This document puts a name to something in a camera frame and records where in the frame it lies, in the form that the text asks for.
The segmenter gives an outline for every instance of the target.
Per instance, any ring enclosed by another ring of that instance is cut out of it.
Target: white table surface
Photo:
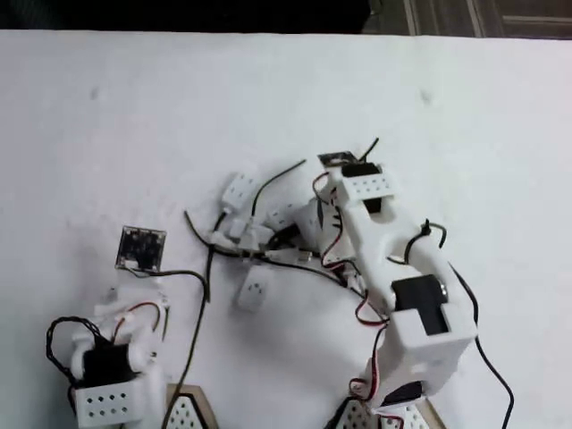
[[[1,426],[73,427],[46,328],[113,285],[122,225],[167,230],[163,268],[200,269],[182,210],[210,226],[232,172],[307,157],[261,207],[302,203],[316,154],[379,136],[371,159],[397,173],[412,213],[449,228],[445,251],[515,392],[510,427],[570,427],[571,79],[572,44],[558,41],[0,32]],[[222,428],[323,427],[374,331],[354,296],[288,270],[261,313],[237,313],[245,275],[216,258],[187,383]],[[165,284],[176,379],[200,288]],[[507,402],[474,346],[433,399],[469,429],[500,427]]]

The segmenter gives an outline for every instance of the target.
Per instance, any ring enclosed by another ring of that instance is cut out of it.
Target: black wire
[[[193,223],[193,221],[190,219],[190,215],[189,212],[187,212],[185,210],[185,219],[187,219],[187,224],[189,225],[189,228],[191,230],[191,232],[193,234],[195,234],[195,237],[197,237],[197,239],[203,243],[206,247],[211,246],[211,244],[206,241],[197,231],[197,228],[195,228],[195,225]],[[229,249],[220,249],[217,246],[214,247],[214,252],[216,255],[222,255],[224,257],[242,257],[242,255],[234,252],[233,250],[229,250]]]
[[[226,212],[222,212],[218,216],[218,219],[216,219],[216,222],[214,223],[213,232],[218,231],[218,229],[220,228],[221,223],[223,223],[223,220],[225,217],[226,217]],[[215,258],[215,245],[209,244],[208,253],[206,255],[206,265],[205,265],[205,279],[206,279],[206,284],[208,285],[208,293],[206,295],[206,301],[208,301],[208,302],[211,301],[211,293],[210,293],[211,271],[213,268],[213,259],[214,258]]]
[[[197,345],[198,333],[200,331],[200,326],[203,322],[203,314],[205,313],[205,307],[206,307],[206,295],[203,294],[203,298],[201,299],[201,302],[200,302],[200,310],[198,312],[197,324],[195,325],[195,332],[193,333],[193,338],[191,340],[190,348],[189,348],[189,354],[187,355],[187,362],[185,363],[185,367],[182,370],[181,378],[179,379],[179,382],[175,386],[175,390],[172,393],[171,402],[169,403],[169,407],[167,407],[167,412],[165,413],[164,418],[163,418],[163,423],[161,424],[162,429],[166,429],[166,427],[167,427],[167,423],[169,422],[169,416],[171,415],[171,412],[172,412],[172,407],[174,406],[175,402],[179,398],[179,395],[181,394],[182,385],[185,383],[185,378],[187,377],[187,374],[189,373],[190,362],[192,361],[193,355],[195,353],[195,347]]]
[[[286,264],[284,262],[273,261],[272,259],[269,259],[267,257],[257,257],[257,259],[259,261],[265,262],[269,265],[283,266],[285,268],[295,268],[295,269],[300,270],[300,271],[307,271],[309,273],[321,275],[322,277],[324,277],[324,278],[326,278],[332,282],[335,282],[336,284],[338,284],[342,287],[345,287],[344,284],[342,282],[340,282],[338,279],[336,279],[335,277],[331,277],[328,273],[324,273],[323,271],[316,270],[315,268],[310,268],[308,266],[303,266],[303,265]]]
[[[135,275],[136,277],[138,277],[140,279],[144,279],[147,277],[165,277],[168,275],[180,275],[180,274],[192,275],[193,277],[198,278],[203,285],[203,298],[201,299],[197,325],[195,326],[195,332],[193,333],[193,338],[192,338],[191,343],[190,343],[189,354],[187,356],[187,363],[185,364],[185,367],[184,367],[183,372],[181,374],[181,379],[179,380],[179,382],[177,383],[177,385],[175,387],[174,393],[173,393],[172,398],[171,398],[171,402],[169,403],[169,407],[168,407],[167,412],[165,413],[165,416],[163,419],[163,424],[161,425],[161,427],[163,429],[165,429],[167,427],[167,422],[169,421],[169,415],[171,414],[172,406],[174,405],[175,401],[177,400],[177,397],[179,396],[179,394],[181,392],[181,387],[184,384],[185,377],[187,376],[187,373],[189,372],[189,369],[190,369],[190,362],[192,361],[192,358],[193,358],[193,355],[195,352],[195,346],[197,344],[198,332],[200,331],[200,326],[201,326],[202,321],[203,321],[203,314],[205,313],[205,306],[207,303],[206,293],[208,291],[208,283],[206,282],[205,278],[202,275],[200,275],[199,273],[196,273],[194,271],[190,271],[190,270],[171,270],[171,271],[162,271],[159,273],[147,273],[147,272],[137,273],[131,269],[127,269],[127,271],[129,271],[130,273],[132,273],[133,275]]]
[[[421,225],[421,231],[410,241],[408,241],[408,244],[405,246],[405,251],[403,252],[403,260],[399,261],[394,257],[387,257],[386,259],[388,261],[393,262],[394,264],[409,265],[409,253],[411,252],[411,248],[413,248],[413,245],[417,240],[431,234],[432,226],[434,228],[441,230],[441,240],[439,241],[439,248],[442,248],[443,245],[445,244],[445,240],[447,239],[447,228],[445,228],[442,225],[439,225],[438,223],[429,222],[429,219],[425,219],[425,223]]]
[[[72,390],[76,389],[80,385],[80,383],[73,376],[71,369],[68,368],[67,366],[63,366],[63,364],[57,359],[57,357],[54,356],[54,352],[52,351],[52,342],[54,341],[55,328],[57,327],[58,324],[62,324],[64,322],[74,322],[76,324],[83,324],[92,333],[96,347],[98,347],[99,345],[107,344],[110,341],[101,334],[101,332],[99,331],[99,327],[97,327],[96,324],[94,324],[93,322],[84,317],[78,317],[76,315],[58,317],[47,328],[46,357],[47,360],[52,362],[55,365],[55,367],[65,376],[65,378],[68,379],[70,386],[68,387],[67,391],[67,399],[68,402],[70,403],[71,411],[73,411],[73,414],[75,415],[76,409],[75,409],[75,402],[72,396]]]
[[[379,142],[379,137],[376,137],[374,142],[367,148],[367,151],[358,159],[358,161],[365,161],[367,159],[367,156],[370,154],[370,152],[372,150],[374,150],[374,147],[377,146],[377,143]]]
[[[278,174],[276,174],[275,176],[271,177],[270,179],[268,179],[265,184],[263,184],[260,189],[258,190],[257,194],[254,197],[254,201],[252,201],[252,210],[251,210],[251,214],[254,216],[257,213],[257,202],[258,202],[258,198],[260,197],[260,194],[262,193],[262,191],[264,190],[265,187],[267,187],[270,183],[272,183],[273,181],[275,181],[276,179],[281,178],[284,174],[287,174],[289,172],[291,172],[292,170],[300,167],[303,163],[305,163],[306,160],[303,159],[300,162],[298,162],[297,164],[294,164],[292,167],[287,168],[286,170],[284,170],[283,172],[279,172]]]
[[[476,300],[476,296],[475,296],[474,292],[471,290],[471,288],[469,287],[469,285],[467,284],[467,282],[465,282],[465,279],[463,279],[461,274],[459,274],[458,271],[455,269],[455,267],[451,264],[450,264],[450,267],[452,268],[455,275],[457,275],[458,281],[461,283],[461,285],[463,286],[463,289],[465,289],[465,292],[467,293],[468,297],[470,298],[471,302],[473,303],[473,319],[475,320],[475,324],[478,325],[478,323],[479,323],[479,304],[478,304],[478,301]],[[500,384],[502,384],[502,387],[504,387],[505,390],[507,391],[507,393],[509,394],[509,406],[507,407],[507,412],[505,413],[504,420],[502,421],[502,429],[506,429],[507,426],[509,425],[510,414],[512,413],[512,409],[515,406],[515,395],[513,394],[512,390],[510,389],[509,384],[504,380],[504,378],[502,378],[501,374],[496,370],[496,368],[492,365],[489,358],[484,354],[483,346],[481,346],[481,341],[480,341],[478,335],[475,338],[475,344],[476,344],[476,349],[479,352],[479,355],[481,355],[481,358],[483,358],[484,364],[487,365],[487,367],[491,370],[491,372],[494,374],[494,376],[497,378],[497,380],[500,382]]]

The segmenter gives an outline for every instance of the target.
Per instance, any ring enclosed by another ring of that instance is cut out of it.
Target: red wire
[[[382,332],[385,330],[385,328],[387,328],[387,323],[388,322],[384,323],[384,325],[380,328],[380,330],[377,332],[377,335],[375,336],[374,352],[372,353],[372,382],[371,382],[371,386],[369,388],[369,393],[367,394],[367,396],[362,397],[361,395],[356,393],[351,387],[352,383],[366,384],[367,383],[366,380],[364,380],[363,378],[352,378],[349,381],[349,392],[351,394],[353,394],[354,396],[357,396],[358,398],[360,398],[364,401],[371,400],[375,396],[375,393],[377,392],[377,389],[379,388],[379,386],[378,386],[378,368],[377,368],[377,342],[379,341],[379,337],[382,335]]]
[[[312,189],[314,190],[314,194],[315,197],[318,198],[320,201],[322,201],[324,204],[328,205],[328,202],[325,201],[324,199],[322,199],[322,197],[320,197],[320,193],[318,192],[318,190],[315,188],[315,185],[320,181],[320,179],[322,179],[323,177],[327,176],[329,173],[328,172],[323,172],[322,174],[320,174],[318,177],[316,177],[313,181],[312,181]]]
[[[145,306],[151,306],[154,307],[155,310],[157,310],[157,318],[155,320],[155,324],[153,325],[153,332],[154,332],[157,329],[157,326],[159,325],[159,321],[161,320],[161,309],[155,302],[149,302],[149,301],[139,302],[137,305],[129,308],[127,312],[129,313],[133,310],[137,310],[138,308]],[[114,336],[111,342],[115,343],[115,339],[117,338],[117,333],[119,332],[119,328],[121,328],[124,323],[125,323],[125,317],[122,317],[122,320],[120,320],[117,326],[115,326]]]
[[[362,319],[359,316],[359,312],[361,311],[361,309],[364,307],[364,305],[367,303],[367,296],[368,296],[369,292],[366,290],[366,294],[364,295],[364,299],[359,303],[359,305],[356,308],[356,318],[357,321],[360,322],[361,324],[365,325],[365,326],[382,326],[383,324],[385,324],[385,320],[381,319],[379,321],[376,320],[366,320],[366,319]]]

